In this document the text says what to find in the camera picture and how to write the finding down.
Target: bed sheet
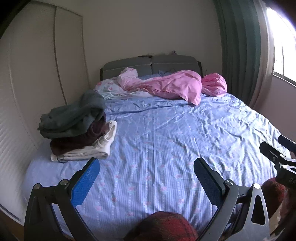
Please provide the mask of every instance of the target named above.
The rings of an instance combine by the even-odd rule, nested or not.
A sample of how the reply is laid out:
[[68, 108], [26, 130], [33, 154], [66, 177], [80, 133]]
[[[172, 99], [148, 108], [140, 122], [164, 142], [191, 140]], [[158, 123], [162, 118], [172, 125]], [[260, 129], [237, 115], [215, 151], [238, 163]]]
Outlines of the bed sheet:
[[[202, 95], [199, 106], [159, 97], [106, 101], [108, 120], [117, 121], [111, 155], [100, 160], [100, 173], [77, 209], [100, 240], [123, 238], [139, 221], [156, 211], [182, 214], [202, 231], [216, 211], [193, 171], [203, 157], [213, 170], [237, 185], [251, 186], [276, 175], [259, 151], [280, 132], [262, 115], [230, 94]], [[56, 185], [71, 178], [87, 161], [50, 161], [49, 140], [33, 158], [23, 183], [28, 202], [35, 183]], [[70, 234], [55, 206], [58, 220]]]

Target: green curtain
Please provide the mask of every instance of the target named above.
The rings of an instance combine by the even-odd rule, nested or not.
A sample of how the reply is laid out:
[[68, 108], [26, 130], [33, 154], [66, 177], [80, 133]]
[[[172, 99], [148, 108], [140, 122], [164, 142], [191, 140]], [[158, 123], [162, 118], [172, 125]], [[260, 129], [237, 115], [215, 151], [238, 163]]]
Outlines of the green curtain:
[[253, 0], [213, 0], [222, 43], [222, 75], [227, 92], [245, 104], [253, 96], [259, 73], [261, 36]]

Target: wooden floor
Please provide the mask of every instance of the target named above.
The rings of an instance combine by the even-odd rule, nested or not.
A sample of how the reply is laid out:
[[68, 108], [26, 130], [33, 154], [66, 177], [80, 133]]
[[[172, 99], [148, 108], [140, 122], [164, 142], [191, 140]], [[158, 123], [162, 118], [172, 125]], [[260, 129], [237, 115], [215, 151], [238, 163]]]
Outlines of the wooden floor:
[[0, 221], [2, 221], [8, 230], [19, 240], [24, 240], [24, 227], [12, 220], [0, 210]]

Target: silver bolt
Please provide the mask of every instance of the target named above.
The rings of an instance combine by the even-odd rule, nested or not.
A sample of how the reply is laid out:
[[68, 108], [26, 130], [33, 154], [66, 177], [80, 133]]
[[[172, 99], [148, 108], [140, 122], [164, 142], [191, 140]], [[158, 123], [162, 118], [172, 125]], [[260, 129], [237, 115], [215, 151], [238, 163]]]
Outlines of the silver bolt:
[[260, 189], [260, 185], [258, 183], [254, 183], [253, 185], [254, 185], [254, 188]]
[[226, 183], [228, 186], [232, 186], [232, 185], [234, 184], [233, 180], [230, 180], [230, 179], [225, 180], [225, 183]]
[[68, 184], [68, 180], [67, 179], [63, 179], [59, 182], [62, 186], [65, 186]]
[[40, 183], [36, 183], [36, 184], [34, 185], [34, 189], [39, 189], [40, 187], [41, 187]]

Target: gray headboard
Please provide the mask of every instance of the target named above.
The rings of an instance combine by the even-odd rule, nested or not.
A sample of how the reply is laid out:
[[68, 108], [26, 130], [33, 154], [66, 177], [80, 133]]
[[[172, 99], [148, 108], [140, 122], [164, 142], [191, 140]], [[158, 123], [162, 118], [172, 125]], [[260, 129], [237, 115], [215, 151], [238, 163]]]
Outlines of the gray headboard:
[[138, 76], [158, 74], [159, 70], [172, 73], [180, 70], [193, 70], [203, 77], [201, 62], [191, 56], [170, 54], [139, 56], [108, 62], [101, 68], [101, 81], [118, 76], [126, 67], [136, 69]]

